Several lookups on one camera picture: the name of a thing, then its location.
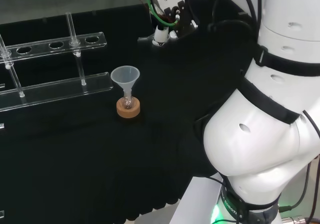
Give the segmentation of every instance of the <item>test tube rack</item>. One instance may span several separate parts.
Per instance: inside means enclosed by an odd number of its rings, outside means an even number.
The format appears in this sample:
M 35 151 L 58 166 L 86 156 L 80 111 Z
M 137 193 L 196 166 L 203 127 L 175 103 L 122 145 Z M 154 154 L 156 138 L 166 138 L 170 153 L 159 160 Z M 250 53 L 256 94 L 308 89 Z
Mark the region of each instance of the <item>test tube rack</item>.
M 104 33 L 76 36 L 71 13 L 67 12 L 65 15 L 70 37 L 5 46 L 0 35 L 0 64 L 5 65 L 15 85 L 15 89 L 0 91 L 0 112 L 112 89 L 113 84 L 108 72 L 85 76 L 82 65 L 82 50 L 106 46 Z M 14 68 L 16 61 L 65 52 L 73 53 L 79 77 L 21 86 Z M 5 84 L 0 84 L 0 88 L 5 88 Z

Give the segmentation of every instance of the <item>table surface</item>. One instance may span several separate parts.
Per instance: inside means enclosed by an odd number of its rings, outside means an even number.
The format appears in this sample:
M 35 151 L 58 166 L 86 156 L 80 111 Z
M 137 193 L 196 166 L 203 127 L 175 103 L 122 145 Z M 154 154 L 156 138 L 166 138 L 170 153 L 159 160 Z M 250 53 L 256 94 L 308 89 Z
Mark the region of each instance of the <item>table surface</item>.
M 193 122 L 233 91 L 251 61 L 241 26 L 207 33 L 214 0 L 191 0 L 197 32 L 174 45 L 137 44 L 152 34 L 143 5 L 77 13 L 77 34 L 103 31 L 107 47 L 82 53 L 86 75 L 140 70 L 132 93 L 141 114 L 123 120 L 111 91 L 0 113 L 0 210 L 8 224 L 122 224 L 173 204 L 192 176 L 212 175 Z M 239 8 L 221 0 L 217 18 Z M 64 16 L 0 25 L 7 45 L 68 36 Z M 71 53 L 15 64 L 23 86 L 76 77 Z M 5 68 L 0 83 L 13 88 Z

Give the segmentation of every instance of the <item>test tube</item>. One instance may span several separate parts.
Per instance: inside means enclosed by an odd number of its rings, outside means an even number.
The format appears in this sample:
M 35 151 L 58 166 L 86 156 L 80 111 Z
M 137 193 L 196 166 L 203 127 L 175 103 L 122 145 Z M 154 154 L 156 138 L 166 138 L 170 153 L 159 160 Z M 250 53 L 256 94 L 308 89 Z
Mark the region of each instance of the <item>test tube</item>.
M 75 26 L 73 25 L 74 22 L 72 20 L 72 16 L 71 16 L 71 13 L 70 12 L 67 12 L 65 13 L 66 15 L 66 20 L 68 22 L 68 27 L 69 27 L 69 33 L 70 33 L 70 38 L 71 38 L 71 41 L 70 41 L 70 44 L 72 46 L 77 46 L 79 45 L 79 40 L 77 40 L 77 36 L 76 36 L 76 31 L 75 31 Z
M 6 45 L 1 37 L 1 34 L 0 34 L 0 56 L 5 61 L 5 68 L 9 70 L 14 86 L 18 91 L 20 98 L 23 98 L 25 94 L 22 90 L 19 78 L 15 71 L 14 62 L 11 60 L 11 52 L 6 49 Z
M 74 22 L 72 20 L 72 16 L 70 12 L 65 13 L 66 16 L 66 20 L 68 22 L 68 27 L 69 27 L 69 33 L 70 33 L 70 45 L 77 47 L 80 45 L 79 40 L 77 39 L 76 36 L 76 31 L 75 31 L 75 27 L 74 27 Z M 82 86 L 86 85 L 86 79 L 85 79 L 85 72 L 83 71 L 84 68 L 82 66 L 82 61 L 81 61 L 81 51 L 79 49 L 76 49 L 75 51 L 73 51 L 74 57 L 75 57 L 75 61 L 76 61 L 76 65 L 78 67 L 78 72 L 79 72 L 79 76 L 81 79 L 81 84 Z

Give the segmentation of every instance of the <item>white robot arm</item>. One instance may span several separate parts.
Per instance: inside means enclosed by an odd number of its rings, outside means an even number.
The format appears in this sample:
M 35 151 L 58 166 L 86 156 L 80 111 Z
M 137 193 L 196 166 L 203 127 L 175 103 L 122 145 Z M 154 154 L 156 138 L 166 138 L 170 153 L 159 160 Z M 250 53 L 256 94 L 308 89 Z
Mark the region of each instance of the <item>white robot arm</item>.
M 204 132 L 212 165 L 253 205 L 277 200 L 320 153 L 319 136 L 303 114 L 320 127 L 320 0 L 265 1 L 260 56 Z

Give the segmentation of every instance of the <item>green cable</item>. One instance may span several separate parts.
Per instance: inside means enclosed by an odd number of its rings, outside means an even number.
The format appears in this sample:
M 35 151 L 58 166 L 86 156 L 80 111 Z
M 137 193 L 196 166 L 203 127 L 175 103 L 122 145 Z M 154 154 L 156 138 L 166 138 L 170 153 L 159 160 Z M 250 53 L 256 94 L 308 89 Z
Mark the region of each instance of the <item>green cable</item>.
M 150 3 L 150 0 L 146 0 L 147 3 L 148 3 L 148 6 L 149 6 L 149 9 L 151 11 L 151 13 L 156 17 L 157 20 L 159 20 L 163 25 L 165 26 L 175 26 L 176 23 L 178 23 L 178 21 L 176 20 L 174 23 L 167 23 L 165 21 L 163 21 L 158 15 L 157 13 L 154 11 L 154 8 L 152 7 L 151 3 Z

